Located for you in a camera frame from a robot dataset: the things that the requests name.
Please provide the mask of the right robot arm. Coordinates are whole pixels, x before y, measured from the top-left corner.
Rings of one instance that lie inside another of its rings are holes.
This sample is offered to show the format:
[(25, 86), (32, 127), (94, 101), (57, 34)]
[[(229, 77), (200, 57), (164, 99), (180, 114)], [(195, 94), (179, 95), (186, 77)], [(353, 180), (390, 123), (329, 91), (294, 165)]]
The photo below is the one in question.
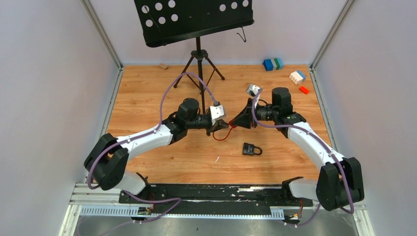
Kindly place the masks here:
[(280, 131), (312, 160), (320, 171), (317, 180), (295, 177), (282, 182), (281, 199), (294, 205), (300, 198), (319, 202), (327, 210), (353, 207), (364, 200), (361, 164), (355, 157), (347, 158), (330, 147), (312, 129), (306, 119), (293, 110), (288, 88), (278, 87), (271, 92), (271, 103), (260, 105), (262, 89), (250, 84), (251, 96), (246, 107), (231, 121), (232, 126), (255, 128), (258, 125)]

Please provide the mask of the red cable lock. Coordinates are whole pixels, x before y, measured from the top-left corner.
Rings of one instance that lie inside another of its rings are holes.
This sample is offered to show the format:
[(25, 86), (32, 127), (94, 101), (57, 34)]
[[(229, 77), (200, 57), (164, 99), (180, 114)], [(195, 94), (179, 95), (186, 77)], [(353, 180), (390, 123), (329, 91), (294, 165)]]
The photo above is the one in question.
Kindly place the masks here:
[(232, 125), (232, 121), (228, 122), (228, 126), (229, 126), (228, 131), (227, 131), (227, 133), (224, 132), (224, 137), (218, 137), (216, 133), (213, 133), (212, 134), (213, 139), (215, 141), (219, 141), (219, 142), (227, 140), (230, 133), (235, 129), (235, 126)]

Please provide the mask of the black padlock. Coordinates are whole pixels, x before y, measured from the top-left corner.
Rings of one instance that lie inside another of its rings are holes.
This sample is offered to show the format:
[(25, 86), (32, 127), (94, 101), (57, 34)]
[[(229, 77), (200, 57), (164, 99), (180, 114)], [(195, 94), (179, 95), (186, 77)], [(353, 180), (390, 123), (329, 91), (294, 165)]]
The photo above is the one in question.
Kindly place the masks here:
[(248, 156), (261, 155), (263, 150), (250, 143), (243, 143), (242, 154)]

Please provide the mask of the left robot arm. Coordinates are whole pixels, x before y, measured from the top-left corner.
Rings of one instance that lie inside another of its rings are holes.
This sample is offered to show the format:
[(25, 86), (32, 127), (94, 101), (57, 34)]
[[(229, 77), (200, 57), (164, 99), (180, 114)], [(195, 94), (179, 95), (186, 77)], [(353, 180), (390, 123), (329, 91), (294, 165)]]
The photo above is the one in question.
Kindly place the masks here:
[(128, 136), (104, 134), (84, 161), (88, 180), (96, 181), (96, 187), (104, 191), (113, 188), (128, 191), (137, 202), (145, 203), (150, 199), (151, 191), (143, 177), (127, 171), (128, 161), (152, 149), (178, 142), (190, 129), (204, 129), (210, 135), (228, 128), (225, 116), (225, 109), (220, 103), (201, 114), (199, 102), (186, 98), (176, 112), (153, 128)]

